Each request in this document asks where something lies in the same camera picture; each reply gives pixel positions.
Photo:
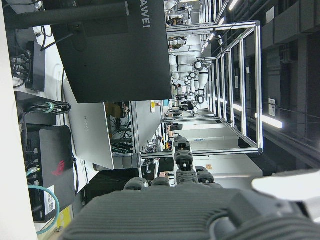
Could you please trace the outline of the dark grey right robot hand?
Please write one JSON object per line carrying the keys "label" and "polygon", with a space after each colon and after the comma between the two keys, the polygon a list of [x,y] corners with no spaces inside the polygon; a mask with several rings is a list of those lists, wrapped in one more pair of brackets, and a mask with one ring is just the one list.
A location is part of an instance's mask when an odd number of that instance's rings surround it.
{"label": "dark grey right robot hand", "polygon": [[193,165],[190,142],[173,142],[176,185],[158,177],[128,181],[95,197],[63,240],[317,240],[320,226],[294,202],[254,190],[223,188]]}

